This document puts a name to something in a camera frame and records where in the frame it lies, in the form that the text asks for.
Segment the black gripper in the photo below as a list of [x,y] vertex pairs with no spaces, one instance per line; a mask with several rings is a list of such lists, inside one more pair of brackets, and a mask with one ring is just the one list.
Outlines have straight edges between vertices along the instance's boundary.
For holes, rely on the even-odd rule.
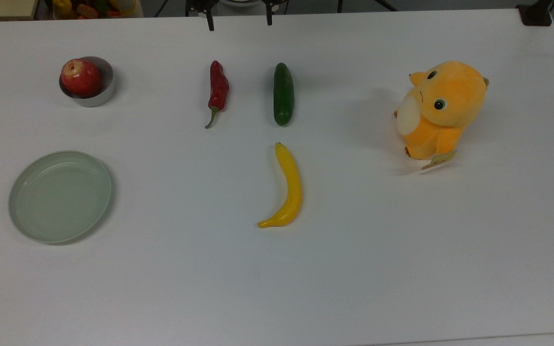
[[211,10],[218,3],[224,3],[235,7],[249,7],[262,3],[266,9],[266,21],[268,26],[273,24],[273,11],[275,11],[283,0],[187,0],[186,10],[188,12],[205,13],[209,31],[214,31],[214,19]]

